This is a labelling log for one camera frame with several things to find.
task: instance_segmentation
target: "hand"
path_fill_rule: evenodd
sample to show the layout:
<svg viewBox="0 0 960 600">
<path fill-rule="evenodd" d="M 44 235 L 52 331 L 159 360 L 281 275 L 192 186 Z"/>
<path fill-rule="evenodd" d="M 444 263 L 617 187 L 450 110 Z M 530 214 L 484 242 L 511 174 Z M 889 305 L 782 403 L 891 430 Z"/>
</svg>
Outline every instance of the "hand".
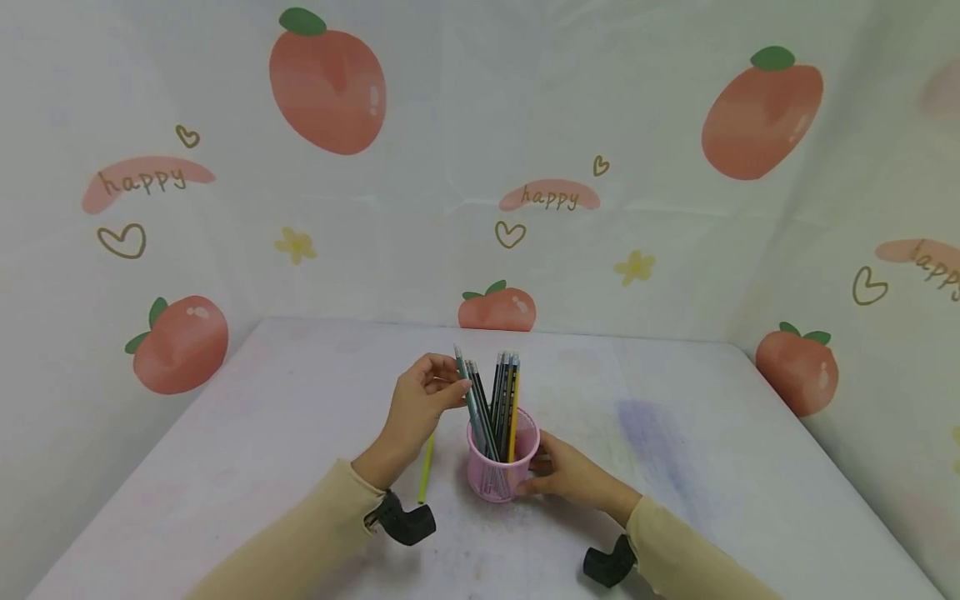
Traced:
<svg viewBox="0 0 960 600">
<path fill-rule="evenodd" d="M 460 379 L 450 356 L 424 354 L 396 379 L 387 422 L 376 440 L 353 461 L 353 470 L 379 490 L 394 484 L 420 454 L 440 415 L 464 406 L 469 379 Z"/>
<path fill-rule="evenodd" d="M 643 497 L 596 466 L 580 450 L 543 430 L 540 452 L 531 461 L 530 470 L 538 477 L 522 482 L 516 489 L 518 495 L 557 495 L 578 506 L 603 511 L 621 527 L 627 526 L 630 513 Z"/>
</svg>

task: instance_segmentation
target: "white table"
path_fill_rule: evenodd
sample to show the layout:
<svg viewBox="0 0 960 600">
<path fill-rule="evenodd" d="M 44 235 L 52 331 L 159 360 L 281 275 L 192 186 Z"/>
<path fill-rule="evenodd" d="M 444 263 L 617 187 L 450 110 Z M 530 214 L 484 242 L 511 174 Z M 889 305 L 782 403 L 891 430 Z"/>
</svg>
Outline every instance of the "white table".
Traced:
<svg viewBox="0 0 960 600">
<path fill-rule="evenodd" d="M 400 372 L 454 343 L 486 377 L 499 350 L 518 350 L 521 402 L 541 427 L 785 598 L 941 598 L 732 346 L 293 318 L 257 327 L 31 598 L 182 597 L 334 458 L 366 446 Z M 605 592 L 580 572 L 589 546 L 610 551 L 620 533 L 605 517 L 474 496 L 467 418 L 449 414 L 437 430 L 427 496 L 437 532 L 412 548 L 381 533 L 324 597 L 649 597 L 635 574 Z M 407 510 L 419 479 L 417 463 L 394 487 Z"/>
</svg>

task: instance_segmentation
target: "yellow pencil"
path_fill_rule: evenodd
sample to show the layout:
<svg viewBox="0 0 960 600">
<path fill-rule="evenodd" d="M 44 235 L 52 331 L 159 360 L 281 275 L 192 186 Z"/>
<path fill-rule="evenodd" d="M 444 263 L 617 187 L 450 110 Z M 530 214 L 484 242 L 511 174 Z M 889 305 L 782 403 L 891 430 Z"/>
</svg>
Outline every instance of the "yellow pencil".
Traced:
<svg viewBox="0 0 960 600">
<path fill-rule="evenodd" d="M 426 442 L 426 456 L 423 459 L 423 476 L 420 478 L 420 495 L 417 496 L 417 502 L 423 504 L 426 502 L 426 482 L 430 479 L 430 460 L 433 458 L 433 436 L 436 432 L 430 434 L 430 439 Z"/>
<path fill-rule="evenodd" d="M 520 361 L 516 361 L 514 370 L 514 406 L 513 413 L 510 416 L 510 451 L 507 452 L 507 462 L 514 461 L 514 450 L 516 446 L 516 406 L 520 403 Z"/>
</svg>

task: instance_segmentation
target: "heart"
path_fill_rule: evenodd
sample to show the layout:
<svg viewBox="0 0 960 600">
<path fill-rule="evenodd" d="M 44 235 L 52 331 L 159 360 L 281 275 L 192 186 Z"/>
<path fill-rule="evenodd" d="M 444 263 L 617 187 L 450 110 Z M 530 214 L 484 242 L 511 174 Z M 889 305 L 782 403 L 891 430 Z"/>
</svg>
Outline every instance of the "heart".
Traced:
<svg viewBox="0 0 960 600">
<path fill-rule="evenodd" d="M 853 301 L 860 306 L 870 306 L 880 301 L 881 298 L 887 295 L 887 292 L 890 291 L 890 285 L 884 281 L 872 281 L 874 276 L 874 270 L 870 267 L 860 267 L 860 270 L 856 272 L 856 277 L 853 278 Z M 883 288 L 883 291 L 880 292 L 880 295 L 872 300 L 863 300 L 858 295 L 861 293 L 860 279 L 863 278 L 863 291 L 870 290 L 873 288 Z"/>
<path fill-rule="evenodd" d="M 180 138 L 180 143 L 182 143 L 187 148 L 196 148 L 197 144 L 200 143 L 200 134 L 197 132 L 192 132 L 188 130 L 183 125 L 177 125 L 177 137 Z"/>
<path fill-rule="evenodd" d="M 136 252 L 133 252 L 133 253 L 121 252 L 112 246 L 112 244 L 114 243 L 123 244 L 124 242 L 126 242 L 127 234 L 130 233 L 132 229 L 136 229 L 137 231 L 140 232 L 140 244 L 136 248 Z M 109 240 L 106 239 L 105 236 L 109 236 L 110 238 L 113 238 L 113 241 L 110 242 Z M 113 254 L 116 254 L 121 258 L 128 258 L 130 260 L 135 260 L 136 258 L 143 256 L 143 252 L 147 250 L 147 232 L 143 230 L 143 226 L 140 225 L 139 223 L 130 223 L 129 225 L 124 227 L 122 231 L 120 231 L 120 235 L 117 235 L 116 233 L 114 233 L 113 231 L 107 228 L 99 228 L 97 229 L 97 239 L 100 240 L 100 244 L 104 248 L 106 248 Z"/>
<path fill-rule="evenodd" d="M 597 155 L 593 159 L 593 176 L 600 177 L 607 171 L 610 171 L 610 164 L 601 155 Z"/>
<path fill-rule="evenodd" d="M 500 235 L 500 230 L 501 230 L 502 228 L 503 228 L 503 235 Z M 514 240 L 514 243 L 513 243 L 513 244 L 509 244 L 509 245 L 508 245 L 506 242 L 503 241 L 504 237 L 513 234 L 513 232 L 516 231 L 517 229 L 520 230 L 520 235 L 516 237 L 516 240 Z M 506 224 L 505 222 L 503 222 L 503 221 L 497 221 L 497 222 L 496 222 L 496 227 L 493 228 L 493 232 L 496 234 L 496 241 L 497 241 L 497 242 L 500 242 L 500 246 L 503 246 L 504 248 L 506 248 L 507 250 L 509 250 L 509 249 L 512 248 L 513 246 L 516 246 L 517 244 L 519 244 L 519 243 L 520 243 L 520 240 L 522 240 L 522 239 L 526 236 L 526 234 L 527 234 L 527 226 L 521 225 L 521 224 L 517 223 L 517 224 L 514 225 L 513 227 L 508 228 L 508 227 L 507 227 L 507 224 Z"/>
</svg>

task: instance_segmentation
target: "black wrist strap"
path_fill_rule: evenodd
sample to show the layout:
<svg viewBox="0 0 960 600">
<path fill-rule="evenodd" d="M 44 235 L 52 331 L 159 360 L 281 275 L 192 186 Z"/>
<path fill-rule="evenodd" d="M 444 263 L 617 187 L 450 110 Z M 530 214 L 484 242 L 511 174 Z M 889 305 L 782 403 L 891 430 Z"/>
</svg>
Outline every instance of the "black wrist strap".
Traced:
<svg viewBox="0 0 960 600">
<path fill-rule="evenodd" d="M 437 531 L 437 521 L 429 506 L 424 504 L 404 513 L 400 499 L 391 490 L 387 490 L 380 506 L 364 519 L 367 527 L 377 522 L 388 536 L 405 546 L 412 546 Z"/>
<path fill-rule="evenodd" d="M 630 539 L 620 536 L 616 540 L 611 554 L 604 554 L 596 548 L 590 548 L 584 557 L 584 575 L 606 588 L 619 584 L 636 564 L 634 549 Z"/>
</svg>

